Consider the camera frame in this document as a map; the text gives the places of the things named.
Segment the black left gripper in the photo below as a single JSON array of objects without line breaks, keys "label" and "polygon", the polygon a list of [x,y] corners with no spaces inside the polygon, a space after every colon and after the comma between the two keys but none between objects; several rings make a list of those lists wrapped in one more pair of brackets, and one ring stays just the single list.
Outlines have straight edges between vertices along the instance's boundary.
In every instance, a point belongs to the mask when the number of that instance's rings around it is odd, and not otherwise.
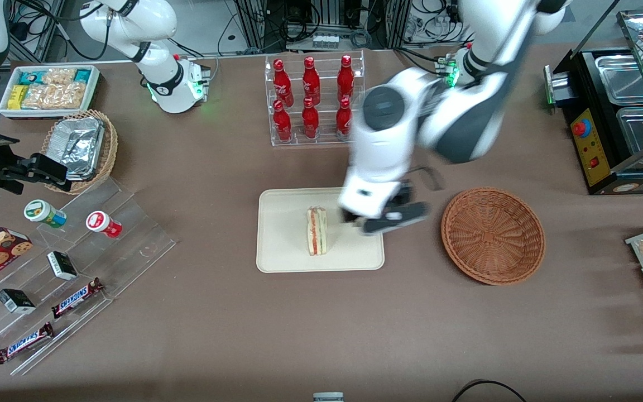
[{"label": "black left gripper", "polygon": [[[400,181],[400,186],[398,187],[396,193],[391,196],[387,201],[387,210],[388,211],[403,211],[408,209],[411,206],[412,196],[414,193],[413,183],[409,180]],[[361,231],[376,231],[378,226],[377,219],[359,217],[357,214],[352,213],[351,211],[341,208],[341,217],[342,222],[344,223],[356,223],[356,227],[359,227]]]}]

